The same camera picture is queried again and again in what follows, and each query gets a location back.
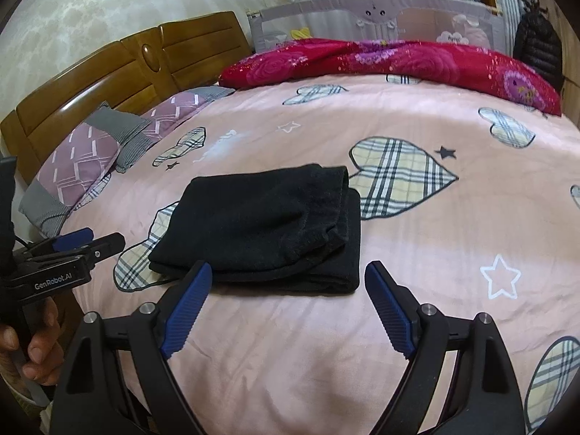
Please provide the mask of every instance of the red floral blanket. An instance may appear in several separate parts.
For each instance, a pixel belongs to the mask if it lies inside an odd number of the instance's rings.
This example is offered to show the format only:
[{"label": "red floral blanket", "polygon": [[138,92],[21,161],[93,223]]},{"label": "red floral blanket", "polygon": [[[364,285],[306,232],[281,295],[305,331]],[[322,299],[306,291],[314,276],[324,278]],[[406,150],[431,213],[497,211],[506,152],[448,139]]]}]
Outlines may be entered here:
[{"label": "red floral blanket", "polygon": [[395,74],[446,83],[560,116],[560,96],[526,64],[476,46],[303,39],[227,68],[219,84],[251,88],[330,74]]}]

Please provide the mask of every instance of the blue gripper pad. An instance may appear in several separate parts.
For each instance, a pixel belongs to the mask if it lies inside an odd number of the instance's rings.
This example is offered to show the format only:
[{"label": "blue gripper pad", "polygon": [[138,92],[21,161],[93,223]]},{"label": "blue gripper pad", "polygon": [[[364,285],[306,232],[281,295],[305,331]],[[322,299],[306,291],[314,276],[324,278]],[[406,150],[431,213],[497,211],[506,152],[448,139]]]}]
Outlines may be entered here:
[{"label": "blue gripper pad", "polygon": [[54,239],[52,248],[55,252],[66,252],[89,244],[95,238],[92,229],[85,227]]},{"label": "blue gripper pad", "polygon": [[205,263],[166,321],[165,338],[161,344],[161,353],[166,360],[183,348],[201,306],[210,294],[211,287],[212,269],[209,264]]},{"label": "blue gripper pad", "polygon": [[366,266],[365,287],[395,351],[410,359],[417,349],[419,315],[380,261]]}]

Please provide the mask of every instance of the white star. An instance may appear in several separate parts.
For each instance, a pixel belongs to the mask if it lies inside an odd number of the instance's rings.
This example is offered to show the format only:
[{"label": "white star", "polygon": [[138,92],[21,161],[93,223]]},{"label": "white star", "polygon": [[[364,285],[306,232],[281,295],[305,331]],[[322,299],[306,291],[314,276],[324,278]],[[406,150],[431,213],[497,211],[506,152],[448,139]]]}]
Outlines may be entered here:
[{"label": "white star", "polygon": [[278,130],[282,130],[282,131],[286,132],[287,134],[289,134],[292,131],[292,129],[300,127],[300,126],[301,126],[300,124],[292,121],[292,122],[289,122],[288,124],[284,124],[283,126],[278,126]]},{"label": "white star", "polygon": [[[495,269],[498,266],[498,262],[502,263],[503,267],[505,270],[507,270],[508,272],[513,272],[514,273],[514,278],[511,280],[510,284],[511,284],[511,293],[509,293],[508,291],[506,291],[505,289],[500,289],[497,292],[493,292],[493,287],[494,287],[494,280],[493,278],[490,278],[487,272],[495,272]],[[480,272],[481,274],[484,276],[484,278],[487,280],[488,282],[488,297],[490,299],[495,299],[498,296],[504,295],[507,296],[510,299],[517,299],[517,291],[515,290],[515,284],[517,283],[517,280],[520,279],[521,276],[521,271],[520,270],[516,270],[514,268],[510,268],[508,267],[508,265],[506,265],[503,257],[498,253],[495,256],[495,260],[494,260],[494,264],[491,267],[480,267]]]}]

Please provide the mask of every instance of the star pattern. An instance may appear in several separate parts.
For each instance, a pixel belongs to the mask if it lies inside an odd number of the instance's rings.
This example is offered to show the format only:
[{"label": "star pattern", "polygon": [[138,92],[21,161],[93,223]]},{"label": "star pattern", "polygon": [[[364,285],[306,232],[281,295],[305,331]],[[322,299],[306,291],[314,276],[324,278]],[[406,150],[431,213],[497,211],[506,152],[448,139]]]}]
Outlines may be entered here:
[{"label": "star pattern", "polygon": [[444,160],[447,157],[451,157],[457,160],[457,157],[455,156],[455,151],[446,149],[443,146],[441,146],[439,150],[436,150],[435,153],[441,155],[441,160]]},{"label": "star pattern", "polygon": [[[503,270],[501,268],[498,269],[498,264],[500,264],[500,263],[502,264]],[[489,299],[495,299],[498,296],[502,296],[502,295],[504,295],[510,299],[517,299],[517,291],[515,290],[515,284],[518,282],[518,280],[521,277],[521,271],[508,267],[508,265],[504,261],[504,258],[499,253],[495,256],[494,264],[491,267],[480,267],[479,270],[480,270],[481,274],[483,275],[483,277],[487,280]],[[511,281],[510,281],[511,290],[507,291],[507,290],[501,288],[500,290],[498,290],[494,293],[494,277],[497,280],[499,278],[499,276],[498,276],[499,273],[504,274],[506,272],[508,274],[511,274]]]},{"label": "star pattern", "polygon": [[292,129],[296,129],[296,128],[300,127],[300,126],[301,126],[300,124],[292,121],[292,122],[289,122],[288,124],[284,124],[283,126],[278,126],[278,130],[279,131],[284,131],[287,134],[289,134],[290,132],[292,132]]}]

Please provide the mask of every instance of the black jacket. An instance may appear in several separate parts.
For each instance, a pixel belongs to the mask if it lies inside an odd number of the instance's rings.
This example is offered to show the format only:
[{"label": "black jacket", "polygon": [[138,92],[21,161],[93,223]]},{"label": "black jacket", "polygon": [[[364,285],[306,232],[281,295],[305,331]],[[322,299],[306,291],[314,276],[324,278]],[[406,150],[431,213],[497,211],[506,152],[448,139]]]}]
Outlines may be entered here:
[{"label": "black jacket", "polygon": [[513,57],[536,70],[560,92],[564,85],[562,41],[543,12],[537,2],[526,1],[526,13],[515,34]]}]

